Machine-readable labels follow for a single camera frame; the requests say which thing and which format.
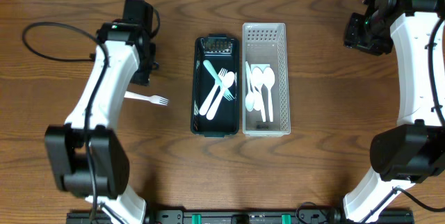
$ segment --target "plastic fork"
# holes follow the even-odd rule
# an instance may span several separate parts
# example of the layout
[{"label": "plastic fork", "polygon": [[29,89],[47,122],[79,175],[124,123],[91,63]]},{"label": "plastic fork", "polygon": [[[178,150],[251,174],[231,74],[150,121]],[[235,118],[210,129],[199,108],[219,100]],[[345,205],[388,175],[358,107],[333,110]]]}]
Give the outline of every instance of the plastic fork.
[{"label": "plastic fork", "polygon": [[153,104],[158,104],[158,105],[162,105],[162,106],[168,105],[168,99],[158,96],[158,95],[144,96],[144,95],[139,95],[137,93],[132,93],[132,92],[126,91],[124,97],[128,98],[128,99],[139,99],[139,100],[151,102]]},{"label": "plastic fork", "polygon": [[[227,70],[225,68],[222,68],[220,70],[220,72],[218,73],[218,77],[220,77],[220,79],[223,79],[226,74],[227,74]],[[207,98],[204,100],[204,103],[201,105],[200,115],[206,115],[207,111],[210,108],[211,101],[215,97],[215,93],[216,93],[216,90],[218,89],[218,87],[219,87],[218,82],[215,81],[215,85],[213,85],[213,88],[210,90],[209,95],[207,95]],[[224,97],[229,101],[233,100],[231,95],[224,95]]]}]

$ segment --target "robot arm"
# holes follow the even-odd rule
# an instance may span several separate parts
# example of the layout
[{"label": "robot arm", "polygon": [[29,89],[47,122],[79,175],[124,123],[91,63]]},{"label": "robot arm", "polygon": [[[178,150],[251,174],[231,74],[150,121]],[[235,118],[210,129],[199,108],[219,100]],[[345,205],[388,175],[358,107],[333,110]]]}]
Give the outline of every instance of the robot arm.
[{"label": "robot arm", "polygon": [[[353,14],[345,32],[345,46],[370,54],[397,52],[400,81],[399,127],[377,135],[371,144],[371,165],[357,188],[343,199],[347,219],[377,221],[380,212],[400,192],[438,175],[445,164],[441,152],[443,128],[432,99],[428,76],[430,34],[443,16],[444,0],[364,0],[365,15]],[[445,100],[442,54],[443,25],[433,51],[439,103]]]},{"label": "robot arm", "polygon": [[[141,0],[126,0],[123,19],[105,23],[97,38],[108,49],[108,67],[97,90],[90,115],[90,152],[95,164],[98,205],[113,223],[143,223],[146,202],[128,185],[129,160],[115,130],[125,91],[130,82],[148,85],[157,68],[150,39],[154,9]],[[92,180],[85,155],[76,150],[85,145],[82,136],[85,108],[104,68],[104,53],[96,59],[86,88],[62,127],[49,126],[45,145],[57,187],[92,202]]]}]

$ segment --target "gray basket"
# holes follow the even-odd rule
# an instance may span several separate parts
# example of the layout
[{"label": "gray basket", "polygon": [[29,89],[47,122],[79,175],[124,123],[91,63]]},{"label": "gray basket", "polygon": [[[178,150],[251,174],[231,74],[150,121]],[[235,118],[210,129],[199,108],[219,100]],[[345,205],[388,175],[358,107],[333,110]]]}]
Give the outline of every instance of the gray basket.
[{"label": "gray basket", "polygon": [[[273,122],[268,121],[268,91],[263,86],[262,95],[266,122],[261,112],[245,109],[248,92],[245,62],[258,65],[262,70],[270,65],[275,73],[271,89]],[[287,74],[286,26],[283,23],[245,23],[243,25],[243,133],[247,136],[280,137],[291,133],[289,109],[289,79]]]}]

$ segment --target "plastic utensil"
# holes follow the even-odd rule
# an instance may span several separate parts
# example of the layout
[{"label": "plastic utensil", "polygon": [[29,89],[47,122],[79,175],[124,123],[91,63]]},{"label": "plastic utensil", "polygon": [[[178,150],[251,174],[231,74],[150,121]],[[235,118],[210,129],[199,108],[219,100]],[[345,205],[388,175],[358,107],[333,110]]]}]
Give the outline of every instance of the plastic utensil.
[{"label": "plastic utensil", "polygon": [[[206,67],[207,71],[209,71],[209,73],[211,74],[211,76],[215,79],[215,82],[222,87],[223,83],[221,82],[221,78],[218,77],[218,75],[216,74],[215,69],[213,68],[211,62],[209,60],[205,60],[202,62],[202,64]],[[228,90],[225,91],[224,93],[224,98],[226,98],[227,100],[233,100],[235,97],[232,95],[232,93]]]},{"label": "plastic utensil", "polygon": [[223,98],[224,92],[232,86],[235,81],[235,74],[233,72],[228,72],[222,79],[222,88],[215,101],[211,105],[209,112],[207,113],[207,120],[212,120],[215,117],[216,111],[220,106],[221,99]]},{"label": "plastic utensil", "polygon": [[252,112],[255,103],[255,96],[250,88],[250,76],[252,74],[250,71],[249,63],[247,61],[245,62],[245,73],[246,77],[248,78],[248,94],[245,96],[245,109],[247,109],[247,111],[249,112]]},{"label": "plastic utensil", "polygon": [[261,117],[263,122],[266,122],[266,112],[264,109],[263,95],[261,94],[261,88],[263,87],[263,72],[258,68],[254,68],[252,71],[252,84],[257,89],[258,95],[255,95],[255,110],[261,111]]},{"label": "plastic utensil", "polygon": [[[221,69],[220,72],[218,73],[219,79],[222,79],[226,74],[227,74],[227,70],[225,68]],[[207,111],[210,108],[211,101],[215,97],[215,93],[216,93],[216,90],[218,89],[218,86],[219,86],[218,82],[215,80],[215,85],[213,85],[213,88],[210,90],[209,95],[207,95],[207,98],[204,100],[204,103],[201,105],[200,115],[206,115]]]},{"label": "plastic utensil", "polygon": [[272,95],[270,93],[270,89],[273,87],[273,84],[275,83],[275,73],[273,72],[272,68],[267,67],[263,72],[263,80],[264,85],[267,87],[268,90],[268,96],[269,96],[269,120],[270,122],[273,122],[273,110],[272,110]]},{"label": "plastic utensil", "polygon": [[158,95],[144,96],[144,95],[139,95],[137,93],[132,93],[132,92],[126,91],[124,97],[128,98],[128,99],[139,99],[139,100],[151,102],[153,104],[158,104],[158,105],[162,105],[162,106],[168,105],[168,99],[158,96]]}]

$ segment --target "black basket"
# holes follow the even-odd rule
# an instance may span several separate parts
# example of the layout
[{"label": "black basket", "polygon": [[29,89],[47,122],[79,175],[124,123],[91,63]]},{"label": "black basket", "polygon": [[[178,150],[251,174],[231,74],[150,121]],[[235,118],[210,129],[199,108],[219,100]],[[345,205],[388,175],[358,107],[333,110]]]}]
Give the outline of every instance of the black basket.
[{"label": "black basket", "polygon": [[[202,62],[209,60],[218,73],[221,68],[235,73],[235,82],[229,88],[234,96],[232,101],[222,99],[213,120],[199,114],[201,104],[213,85],[214,78]],[[224,137],[236,134],[239,130],[239,42],[226,35],[210,34],[195,41],[195,64],[193,68],[193,93],[191,111],[191,131],[205,137]]]}]

